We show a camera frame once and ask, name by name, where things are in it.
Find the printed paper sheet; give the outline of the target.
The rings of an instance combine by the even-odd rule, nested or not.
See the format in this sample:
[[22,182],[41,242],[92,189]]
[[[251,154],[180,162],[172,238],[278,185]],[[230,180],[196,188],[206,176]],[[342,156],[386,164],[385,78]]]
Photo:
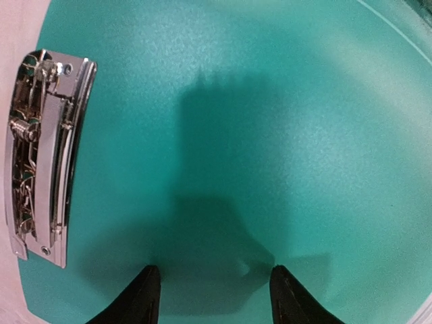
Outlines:
[[410,324],[431,324],[432,317],[432,295],[429,295],[426,301],[424,301],[421,307],[415,312]]

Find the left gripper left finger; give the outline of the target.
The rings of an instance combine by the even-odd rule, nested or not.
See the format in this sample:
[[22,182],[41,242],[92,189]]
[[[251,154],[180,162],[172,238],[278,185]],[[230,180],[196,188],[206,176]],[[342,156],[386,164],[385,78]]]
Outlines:
[[147,265],[118,297],[88,323],[157,324],[161,297],[161,274]]

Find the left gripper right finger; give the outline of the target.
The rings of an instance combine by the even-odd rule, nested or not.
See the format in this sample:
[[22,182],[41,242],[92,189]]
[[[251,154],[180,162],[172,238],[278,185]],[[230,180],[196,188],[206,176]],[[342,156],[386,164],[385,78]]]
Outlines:
[[324,308],[283,265],[272,269],[269,290],[274,323],[343,323]]

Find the green file folder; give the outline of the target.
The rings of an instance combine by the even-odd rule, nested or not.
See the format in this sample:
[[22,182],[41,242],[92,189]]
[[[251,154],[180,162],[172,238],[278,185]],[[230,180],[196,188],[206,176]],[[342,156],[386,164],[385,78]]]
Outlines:
[[418,1],[52,1],[39,46],[98,65],[67,265],[30,312],[85,323],[147,265],[161,323],[270,323],[286,266],[345,323],[431,294],[431,14]]

